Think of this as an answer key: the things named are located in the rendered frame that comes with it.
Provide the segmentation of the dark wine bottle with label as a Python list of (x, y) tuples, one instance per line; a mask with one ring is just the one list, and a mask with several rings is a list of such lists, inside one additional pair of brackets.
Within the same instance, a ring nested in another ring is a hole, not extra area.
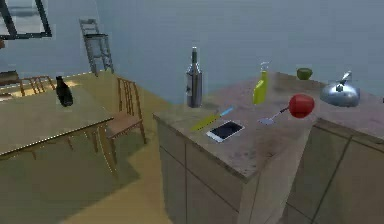
[(187, 69), (186, 77), (187, 104), (191, 108), (200, 107), (202, 102), (202, 72), (197, 60), (196, 47), (192, 48), (191, 64)]

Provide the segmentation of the yellow-green spray bottle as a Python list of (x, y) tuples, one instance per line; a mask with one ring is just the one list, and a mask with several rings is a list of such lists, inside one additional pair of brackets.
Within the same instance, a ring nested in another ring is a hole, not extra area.
[(253, 91), (253, 103), (255, 105), (261, 104), (265, 101), (268, 85), (268, 67), (269, 62), (261, 63), (260, 79), (255, 85)]

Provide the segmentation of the black squat bottle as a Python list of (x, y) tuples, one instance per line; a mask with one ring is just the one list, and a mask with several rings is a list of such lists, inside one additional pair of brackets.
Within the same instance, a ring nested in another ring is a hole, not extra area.
[(61, 76), (56, 77), (56, 94), (62, 106), (68, 107), (73, 104), (73, 96), (69, 86)]

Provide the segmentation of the white smartphone with dark screen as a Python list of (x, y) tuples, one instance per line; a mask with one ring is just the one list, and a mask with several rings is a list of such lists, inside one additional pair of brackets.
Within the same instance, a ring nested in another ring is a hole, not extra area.
[(243, 129), (244, 127), (242, 125), (234, 121), (228, 121), (216, 128), (211, 129), (206, 133), (206, 135), (214, 141), (221, 143)]

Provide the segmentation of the brown wooden chair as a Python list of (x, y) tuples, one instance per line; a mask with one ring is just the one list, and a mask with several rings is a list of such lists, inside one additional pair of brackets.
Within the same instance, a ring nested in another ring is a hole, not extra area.
[(147, 143), (143, 124), (141, 101), (134, 81), (117, 78), (118, 112), (107, 123), (107, 138), (114, 140), (133, 129), (139, 129), (143, 142)]
[(47, 75), (25, 77), (21, 79), (21, 83), (28, 84), (34, 94), (44, 93), (49, 90), (56, 89), (54, 82)]

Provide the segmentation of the beige kitchen counter cabinet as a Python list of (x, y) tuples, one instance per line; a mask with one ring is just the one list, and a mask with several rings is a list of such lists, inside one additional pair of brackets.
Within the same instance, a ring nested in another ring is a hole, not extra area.
[[(384, 102), (363, 93), (355, 108), (318, 100), (322, 85), (272, 73), (263, 104), (253, 80), (223, 88), (202, 107), (155, 113), (166, 212), (173, 224), (384, 224)], [(280, 114), (304, 93), (304, 119)], [(233, 110), (201, 130), (202, 119)], [(244, 127), (218, 143), (206, 133)]]

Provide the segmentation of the red apple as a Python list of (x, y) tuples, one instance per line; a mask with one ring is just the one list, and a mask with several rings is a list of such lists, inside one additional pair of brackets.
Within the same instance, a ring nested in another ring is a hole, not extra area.
[(289, 101), (290, 114), (295, 118), (305, 118), (315, 107), (315, 101), (311, 96), (296, 94)]

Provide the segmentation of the green apple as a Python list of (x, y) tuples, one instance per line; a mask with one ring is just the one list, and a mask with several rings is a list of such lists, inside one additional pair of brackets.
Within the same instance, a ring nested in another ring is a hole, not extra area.
[(297, 77), (299, 80), (309, 80), (313, 71), (310, 68), (298, 68)]

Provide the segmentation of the silver metal kettle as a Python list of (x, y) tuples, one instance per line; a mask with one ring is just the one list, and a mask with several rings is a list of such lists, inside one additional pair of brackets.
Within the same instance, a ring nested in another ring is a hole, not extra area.
[(351, 82), (352, 71), (349, 70), (341, 79), (326, 85), (320, 92), (320, 99), (337, 107), (357, 107), (360, 102), (360, 89)]

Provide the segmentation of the wooden dining table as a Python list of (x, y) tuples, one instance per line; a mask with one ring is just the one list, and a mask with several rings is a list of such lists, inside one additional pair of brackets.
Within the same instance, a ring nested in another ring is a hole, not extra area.
[(106, 123), (113, 119), (84, 88), (71, 88), (73, 104), (64, 107), (55, 91), (0, 102), (0, 159), (36, 150), (46, 142), (85, 130), (95, 130), (106, 163), (118, 177), (106, 139)]

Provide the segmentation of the black framed window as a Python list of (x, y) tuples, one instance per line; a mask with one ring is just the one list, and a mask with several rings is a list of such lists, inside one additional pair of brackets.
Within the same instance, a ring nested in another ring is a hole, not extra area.
[(51, 37), (47, 0), (0, 0), (0, 40)]

